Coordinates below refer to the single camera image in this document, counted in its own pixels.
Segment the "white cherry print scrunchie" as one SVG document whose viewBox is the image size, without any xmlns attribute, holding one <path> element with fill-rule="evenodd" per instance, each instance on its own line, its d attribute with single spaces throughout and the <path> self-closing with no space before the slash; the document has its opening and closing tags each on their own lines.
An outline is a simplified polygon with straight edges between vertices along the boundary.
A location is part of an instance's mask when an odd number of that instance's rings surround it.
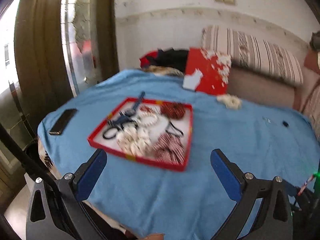
<svg viewBox="0 0 320 240">
<path fill-rule="evenodd" d="M 143 157 L 151 150 L 152 142 L 146 128 L 126 126 L 116 135 L 119 148 L 126 154 Z"/>
</svg>

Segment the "blue striped strap watch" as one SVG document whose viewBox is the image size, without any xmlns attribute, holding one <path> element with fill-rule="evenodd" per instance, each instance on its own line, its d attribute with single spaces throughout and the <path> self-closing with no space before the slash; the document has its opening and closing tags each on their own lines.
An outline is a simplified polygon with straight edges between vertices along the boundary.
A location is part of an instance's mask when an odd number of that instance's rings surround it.
<svg viewBox="0 0 320 240">
<path fill-rule="evenodd" d="M 120 129 L 123 129 L 125 124 L 129 122 L 133 122 L 132 117 L 136 114 L 140 103 L 144 99 L 144 96 L 145 96 L 145 92 L 142 91 L 138 99 L 135 101 L 135 103 L 131 108 L 126 109 L 124 112 L 119 112 L 120 116 L 116 120 L 113 120 L 113 121 L 109 120 L 107 122 L 108 128 L 110 129 L 116 128 L 117 130 L 120 130 Z"/>
</svg>

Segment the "large pearl bracelet green bead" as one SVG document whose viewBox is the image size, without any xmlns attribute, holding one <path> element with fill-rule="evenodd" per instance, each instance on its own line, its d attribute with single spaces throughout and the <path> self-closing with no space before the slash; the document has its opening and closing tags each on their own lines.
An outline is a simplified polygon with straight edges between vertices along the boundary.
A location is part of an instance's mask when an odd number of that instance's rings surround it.
<svg viewBox="0 0 320 240">
<path fill-rule="evenodd" d="M 156 113 L 152 112 L 142 112 L 139 113 L 136 118 L 136 123 L 140 127 L 150 127 L 159 121 L 159 116 Z"/>
</svg>

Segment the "black cord phone charm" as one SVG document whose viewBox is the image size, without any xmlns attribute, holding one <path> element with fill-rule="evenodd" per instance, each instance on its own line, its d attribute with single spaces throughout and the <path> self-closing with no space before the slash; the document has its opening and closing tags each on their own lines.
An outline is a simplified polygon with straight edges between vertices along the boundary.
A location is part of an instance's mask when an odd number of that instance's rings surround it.
<svg viewBox="0 0 320 240">
<path fill-rule="evenodd" d="M 168 124 L 165 128 L 165 132 L 176 137 L 184 136 L 184 133 L 180 129 L 178 129 L 170 119 L 168 120 Z"/>
</svg>

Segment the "red polka dot scrunchie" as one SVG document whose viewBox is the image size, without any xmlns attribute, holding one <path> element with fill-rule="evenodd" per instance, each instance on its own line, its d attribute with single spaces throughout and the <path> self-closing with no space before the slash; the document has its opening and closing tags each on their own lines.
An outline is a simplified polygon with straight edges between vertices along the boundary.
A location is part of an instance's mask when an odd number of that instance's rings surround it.
<svg viewBox="0 0 320 240">
<path fill-rule="evenodd" d="M 166 102 L 161 105 L 160 113 L 169 119 L 180 120 L 185 115 L 185 108 L 178 102 Z"/>
</svg>

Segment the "black smartphone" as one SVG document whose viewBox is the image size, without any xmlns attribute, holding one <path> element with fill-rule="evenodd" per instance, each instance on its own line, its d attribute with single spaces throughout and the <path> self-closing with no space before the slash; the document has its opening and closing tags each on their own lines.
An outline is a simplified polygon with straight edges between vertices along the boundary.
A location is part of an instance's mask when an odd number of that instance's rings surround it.
<svg viewBox="0 0 320 240">
<path fill-rule="evenodd" d="M 61 135 L 67 127 L 70 120 L 77 113 L 76 108 L 66 109 L 49 131 L 50 135 Z"/>
</svg>

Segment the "blue towel cloth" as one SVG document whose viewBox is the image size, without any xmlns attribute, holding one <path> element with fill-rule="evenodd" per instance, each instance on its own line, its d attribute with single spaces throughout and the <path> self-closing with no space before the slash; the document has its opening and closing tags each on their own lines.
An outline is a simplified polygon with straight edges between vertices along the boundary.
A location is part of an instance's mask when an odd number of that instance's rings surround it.
<svg viewBox="0 0 320 240">
<path fill-rule="evenodd" d="M 234 202 L 210 164 L 216 148 L 261 179 L 280 176 L 299 186 L 317 171 L 319 143 L 305 116 L 248 101 L 241 109 L 230 110 L 213 96 L 185 90 L 182 82 L 179 77 L 135 69 L 119 72 L 49 113 L 37 129 L 40 141 L 61 174 L 74 172 L 94 152 L 87 137 L 124 99 L 144 91 L 148 99 L 191 104 L 193 133 L 185 171 L 109 155 L 88 199 L 134 233 L 161 232 L 166 239 L 210 239 L 231 212 Z M 78 111 L 63 133 L 50 135 L 52 126 L 70 108 Z"/>
</svg>

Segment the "cream white scrunchie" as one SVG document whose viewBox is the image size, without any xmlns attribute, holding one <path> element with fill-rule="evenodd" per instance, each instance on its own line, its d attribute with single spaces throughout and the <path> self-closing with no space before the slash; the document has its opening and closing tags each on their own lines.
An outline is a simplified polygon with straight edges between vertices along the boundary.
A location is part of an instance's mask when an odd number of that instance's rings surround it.
<svg viewBox="0 0 320 240">
<path fill-rule="evenodd" d="M 216 97 L 217 102 L 223 103 L 228 109 L 240 109 L 242 107 L 242 100 L 237 96 L 233 96 L 230 94 L 218 95 Z"/>
</svg>

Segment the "red plaid scrunchie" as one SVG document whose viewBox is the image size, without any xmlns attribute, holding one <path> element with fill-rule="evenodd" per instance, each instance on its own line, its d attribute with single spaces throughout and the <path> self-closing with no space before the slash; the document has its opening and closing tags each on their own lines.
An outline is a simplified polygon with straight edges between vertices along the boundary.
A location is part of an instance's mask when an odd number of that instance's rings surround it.
<svg viewBox="0 0 320 240">
<path fill-rule="evenodd" d="M 170 133 L 162 133 L 153 145 L 153 153 L 157 160 L 174 165 L 182 165 L 185 161 L 184 146 L 180 137 Z"/>
</svg>

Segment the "red white tray box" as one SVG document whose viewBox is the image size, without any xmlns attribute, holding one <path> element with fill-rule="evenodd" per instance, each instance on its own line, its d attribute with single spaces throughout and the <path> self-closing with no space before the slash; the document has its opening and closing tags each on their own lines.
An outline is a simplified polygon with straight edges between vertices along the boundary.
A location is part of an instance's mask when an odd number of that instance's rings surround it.
<svg viewBox="0 0 320 240">
<path fill-rule="evenodd" d="M 89 144 L 137 163 L 184 171 L 193 129 L 193 108 L 126 98 L 88 136 Z"/>
</svg>

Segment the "mauve bed headboard cushion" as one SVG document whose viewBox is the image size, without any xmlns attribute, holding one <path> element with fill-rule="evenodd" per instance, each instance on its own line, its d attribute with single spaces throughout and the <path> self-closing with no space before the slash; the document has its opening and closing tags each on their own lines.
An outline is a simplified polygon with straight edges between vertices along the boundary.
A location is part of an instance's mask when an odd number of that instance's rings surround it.
<svg viewBox="0 0 320 240">
<path fill-rule="evenodd" d="M 232 68 L 227 93 L 260 105 L 293 108 L 294 88 L 266 76 Z"/>
</svg>

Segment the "red box lid with cat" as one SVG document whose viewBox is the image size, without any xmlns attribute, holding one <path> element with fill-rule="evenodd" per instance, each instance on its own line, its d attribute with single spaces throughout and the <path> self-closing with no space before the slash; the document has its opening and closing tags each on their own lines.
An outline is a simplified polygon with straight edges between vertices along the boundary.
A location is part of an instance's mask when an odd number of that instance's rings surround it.
<svg viewBox="0 0 320 240">
<path fill-rule="evenodd" d="M 190 48 L 183 88 L 215 96 L 226 94 L 231 66 L 232 58 L 228 54 Z"/>
</svg>

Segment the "striped pillow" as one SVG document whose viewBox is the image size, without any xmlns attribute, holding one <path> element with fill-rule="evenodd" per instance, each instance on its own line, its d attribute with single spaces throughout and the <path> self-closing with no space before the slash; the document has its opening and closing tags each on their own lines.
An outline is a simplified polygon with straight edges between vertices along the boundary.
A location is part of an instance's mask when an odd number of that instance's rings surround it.
<svg viewBox="0 0 320 240">
<path fill-rule="evenodd" d="M 231 56 L 232 63 L 293 87 L 303 84 L 300 64 L 290 51 L 242 31 L 209 25 L 202 30 L 202 48 Z"/>
</svg>

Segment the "beige patterned blanket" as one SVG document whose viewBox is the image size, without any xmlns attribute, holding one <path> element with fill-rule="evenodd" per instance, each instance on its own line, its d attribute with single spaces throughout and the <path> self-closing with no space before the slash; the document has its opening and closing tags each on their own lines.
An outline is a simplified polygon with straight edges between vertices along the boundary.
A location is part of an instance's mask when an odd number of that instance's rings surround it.
<svg viewBox="0 0 320 240">
<path fill-rule="evenodd" d="M 177 77 L 184 77 L 184 73 L 178 69 L 171 68 L 171 67 L 161 67 L 161 66 L 147 66 L 142 68 L 142 71 L 146 73 L 153 73 L 157 76 L 177 76 Z"/>
</svg>

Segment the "brown fur white garment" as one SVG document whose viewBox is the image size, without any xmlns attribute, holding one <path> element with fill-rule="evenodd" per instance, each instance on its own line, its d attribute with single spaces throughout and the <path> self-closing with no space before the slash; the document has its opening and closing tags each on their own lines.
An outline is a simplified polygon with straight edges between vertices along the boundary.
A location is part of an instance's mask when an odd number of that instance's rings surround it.
<svg viewBox="0 0 320 240">
<path fill-rule="evenodd" d="M 320 31 L 312 33 L 310 47 L 317 54 L 317 65 L 320 68 Z"/>
</svg>

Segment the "black red clothing pile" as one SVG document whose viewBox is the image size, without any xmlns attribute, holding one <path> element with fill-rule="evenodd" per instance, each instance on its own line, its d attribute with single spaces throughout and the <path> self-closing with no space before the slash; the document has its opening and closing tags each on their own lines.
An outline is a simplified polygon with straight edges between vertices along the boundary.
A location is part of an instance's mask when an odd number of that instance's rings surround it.
<svg viewBox="0 0 320 240">
<path fill-rule="evenodd" d="M 170 67 L 185 72 L 189 50 L 154 50 L 143 55 L 140 60 L 140 68 L 149 66 Z"/>
</svg>

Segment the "wooden door frame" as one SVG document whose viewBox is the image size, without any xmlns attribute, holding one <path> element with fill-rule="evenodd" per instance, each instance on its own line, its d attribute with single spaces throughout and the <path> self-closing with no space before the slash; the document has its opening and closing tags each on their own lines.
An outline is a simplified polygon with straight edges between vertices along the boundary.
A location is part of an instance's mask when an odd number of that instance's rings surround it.
<svg viewBox="0 0 320 240">
<path fill-rule="evenodd" d="M 61 41 L 61 0 L 20 0 L 14 51 L 22 107 L 34 131 L 73 97 Z"/>
</svg>

